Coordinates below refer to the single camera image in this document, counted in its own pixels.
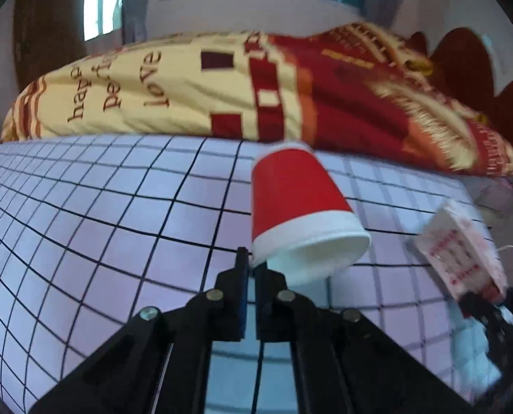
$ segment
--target bolt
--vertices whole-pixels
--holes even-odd
[[[154,306],[146,306],[145,308],[142,308],[142,311],[140,311],[140,317],[145,321],[155,319],[158,314],[159,310]]]
[[[282,289],[278,293],[278,299],[282,302],[292,302],[295,298],[294,292],[288,289]]]
[[[358,322],[362,319],[362,313],[355,308],[349,308],[343,311],[343,319],[349,322]]]
[[[211,302],[218,302],[224,298],[224,293],[216,288],[210,289],[206,292],[207,299]]]

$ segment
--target white paper bag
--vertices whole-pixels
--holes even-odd
[[[455,201],[444,203],[415,244],[456,301],[469,291],[490,302],[505,297],[507,278],[500,260]]]

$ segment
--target blanket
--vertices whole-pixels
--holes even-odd
[[[299,140],[413,166],[512,175],[513,148],[428,84],[432,64],[371,23],[311,37],[177,34],[32,82],[2,141],[101,132]]]

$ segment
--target wooden door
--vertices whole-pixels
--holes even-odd
[[[84,0],[16,0],[13,38],[20,90],[86,56]]]

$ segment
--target white grid patterned sheet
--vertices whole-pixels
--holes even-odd
[[[250,250],[250,168],[265,147],[165,135],[0,145],[0,395],[12,411],[29,410],[141,308],[185,305],[233,266],[237,247]],[[462,184],[318,157],[372,246],[333,278],[293,289],[320,307],[361,309],[465,398],[484,390],[499,375],[482,326],[461,317],[408,242],[446,196],[490,240]],[[250,305],[246,339],[214,344],[208,413],[296,412],[288,345],[258,355]]]

